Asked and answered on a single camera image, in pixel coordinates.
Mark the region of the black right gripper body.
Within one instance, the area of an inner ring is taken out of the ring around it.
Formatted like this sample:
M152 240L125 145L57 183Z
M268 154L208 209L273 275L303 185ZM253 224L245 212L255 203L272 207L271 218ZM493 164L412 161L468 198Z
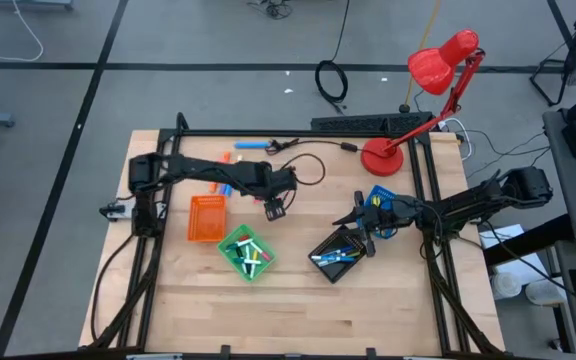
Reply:
M395 197L391 200L371 201L365 206L362 225L377 237L389 239L400 228L410 226L421 213L421 204L410 196Z

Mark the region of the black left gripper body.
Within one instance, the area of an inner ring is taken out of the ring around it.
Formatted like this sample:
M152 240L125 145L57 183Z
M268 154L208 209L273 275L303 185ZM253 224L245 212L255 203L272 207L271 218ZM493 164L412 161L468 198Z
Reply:
M297 176L294 167L273 171L264 169L261 182L252 187L251 195L262 201L269 201L281 193L297 189Z

